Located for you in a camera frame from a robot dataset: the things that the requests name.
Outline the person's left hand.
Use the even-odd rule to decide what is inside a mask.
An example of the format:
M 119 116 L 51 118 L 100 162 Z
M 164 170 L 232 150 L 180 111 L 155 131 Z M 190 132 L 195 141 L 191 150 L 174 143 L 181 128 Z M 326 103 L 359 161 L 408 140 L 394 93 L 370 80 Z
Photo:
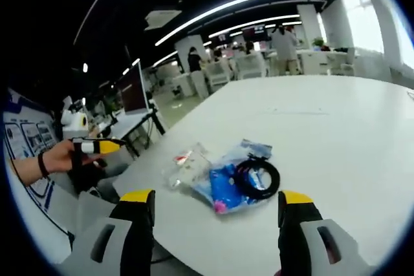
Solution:
M 75 167 L 75 150 L 71 140 L 57 143 L 50 150 L 38 156 L 38 165 L 43 176 L 51 173 L 68 172 Z

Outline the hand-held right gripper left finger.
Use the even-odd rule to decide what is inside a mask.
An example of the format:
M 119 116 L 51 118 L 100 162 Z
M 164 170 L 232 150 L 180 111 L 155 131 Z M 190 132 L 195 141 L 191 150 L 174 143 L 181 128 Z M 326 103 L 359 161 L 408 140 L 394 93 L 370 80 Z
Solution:
M 113 204 L 82 192 L 71 254 L 60 275 L 149 275 L 155 191 L 124 194 Z

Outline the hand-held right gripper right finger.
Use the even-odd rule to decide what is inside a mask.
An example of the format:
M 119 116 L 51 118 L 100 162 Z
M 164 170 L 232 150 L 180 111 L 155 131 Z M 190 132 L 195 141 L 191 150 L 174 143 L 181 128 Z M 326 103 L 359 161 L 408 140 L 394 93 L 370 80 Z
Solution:
M 371 275 L 358 243 L 334 220 L 323 218 L 302 193 L 278 193 L 278 248 L 282 275 Z

